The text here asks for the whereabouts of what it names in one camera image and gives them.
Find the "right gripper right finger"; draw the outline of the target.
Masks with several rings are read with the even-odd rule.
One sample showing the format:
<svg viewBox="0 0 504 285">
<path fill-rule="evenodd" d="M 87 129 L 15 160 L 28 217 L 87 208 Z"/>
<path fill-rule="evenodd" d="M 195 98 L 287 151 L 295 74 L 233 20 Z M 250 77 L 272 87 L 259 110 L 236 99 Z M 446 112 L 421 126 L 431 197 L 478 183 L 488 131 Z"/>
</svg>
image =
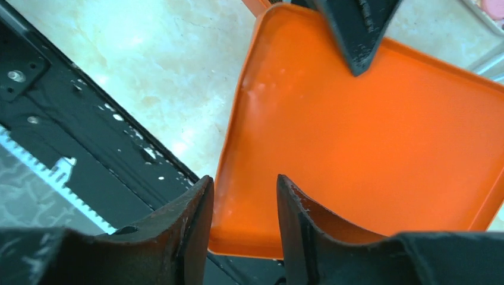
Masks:
<svg viewBox="0 0 504 285">
<path fill-rule="evenodd" d="M 384 237 L 342 219 L 277 178 L 288 284 L 502 284 L 503 233 L 405 232 Z"/>
</svg>

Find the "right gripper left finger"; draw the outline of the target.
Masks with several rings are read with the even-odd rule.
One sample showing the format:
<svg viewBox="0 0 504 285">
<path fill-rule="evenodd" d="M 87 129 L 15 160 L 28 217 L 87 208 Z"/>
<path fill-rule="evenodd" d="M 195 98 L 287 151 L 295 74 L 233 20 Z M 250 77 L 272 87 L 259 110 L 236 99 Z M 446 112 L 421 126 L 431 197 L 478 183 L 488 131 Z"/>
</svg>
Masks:
<svg viewBox="0 0 504 285">
<path fill-rule="evenodd" d="M 2 284 L 202 284 L 214 202 L 204 176 L 172 202 L 107 235 L 1 229 Z"/>
</svg>

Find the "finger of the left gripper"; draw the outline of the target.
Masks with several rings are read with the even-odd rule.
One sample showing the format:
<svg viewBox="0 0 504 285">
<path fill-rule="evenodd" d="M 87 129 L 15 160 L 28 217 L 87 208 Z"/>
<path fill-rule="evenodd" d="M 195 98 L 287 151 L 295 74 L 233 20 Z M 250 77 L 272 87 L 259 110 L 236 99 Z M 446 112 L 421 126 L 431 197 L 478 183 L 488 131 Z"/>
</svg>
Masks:
<svg viewBox="0 0 504 285">
<path fill-rule="evenodd" d="M 365 73 L 401 0 L 292 1 L 325 19 L 352 75 Z"/>
</svg>

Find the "orange box lid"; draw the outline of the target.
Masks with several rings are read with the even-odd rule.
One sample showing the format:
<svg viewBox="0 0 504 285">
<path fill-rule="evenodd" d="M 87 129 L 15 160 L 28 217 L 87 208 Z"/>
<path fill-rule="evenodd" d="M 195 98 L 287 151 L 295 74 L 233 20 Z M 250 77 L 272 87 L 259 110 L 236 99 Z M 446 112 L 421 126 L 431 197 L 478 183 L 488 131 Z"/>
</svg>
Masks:
<svg viewBox="0 0 504 285">
<path fill-rule="evenodd" d="M 318 12 L 276 4 L 238 80 L 212 252 L 282 258 L 280 174 L 348 221 L 350 242 L 486 230 L 503 202 L 503 86 L 392 39 L 354 77 Z"/>
</svg>

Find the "orange cookie box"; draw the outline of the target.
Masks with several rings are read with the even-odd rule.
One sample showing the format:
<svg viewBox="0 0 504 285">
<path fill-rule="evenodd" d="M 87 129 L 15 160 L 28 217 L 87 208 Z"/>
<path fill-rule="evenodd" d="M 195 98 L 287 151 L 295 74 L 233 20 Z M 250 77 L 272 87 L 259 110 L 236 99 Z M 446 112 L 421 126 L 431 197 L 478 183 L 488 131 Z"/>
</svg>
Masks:
<svg viewBox="0 0 504 285">
<path fill-rule="evenodd" d="M 272 6 L 269 0 L 242 0 L 242 2 L 255 17 Z"/>
</svg>

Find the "floral tray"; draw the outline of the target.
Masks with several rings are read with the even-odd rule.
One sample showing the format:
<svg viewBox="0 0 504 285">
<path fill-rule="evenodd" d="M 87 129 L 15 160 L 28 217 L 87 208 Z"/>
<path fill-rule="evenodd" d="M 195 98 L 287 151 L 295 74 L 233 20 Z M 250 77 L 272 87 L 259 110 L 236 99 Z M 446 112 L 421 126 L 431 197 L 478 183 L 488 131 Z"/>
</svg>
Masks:
<svg viewBox="0 0 504 285">
<path fill-rule="evenodd" d="M 486 37 L 478 44 L 481 55 L 469 65 L 469 69 L 477 75 L 503 85 L 503 19 L 493 19 L 484 9 L 484 1 L 461 2 L 477 22 L 477 34 Z"/>
</svg>

